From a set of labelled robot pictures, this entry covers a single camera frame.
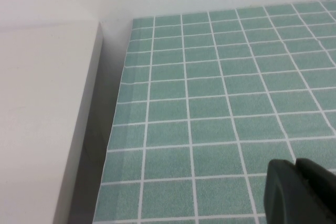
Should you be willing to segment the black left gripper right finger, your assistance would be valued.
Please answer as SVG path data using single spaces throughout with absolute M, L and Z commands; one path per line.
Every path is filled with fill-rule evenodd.
M 335 205 L 335 174 L 307 158 L 298 158 L 295 166 L 325 205 Z

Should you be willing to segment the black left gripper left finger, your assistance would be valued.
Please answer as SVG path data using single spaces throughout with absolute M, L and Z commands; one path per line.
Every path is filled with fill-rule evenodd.
M 272 159 L 264 193 L 267 223 L 335 223 L 335 205 L 325 205 L 295 164 Z

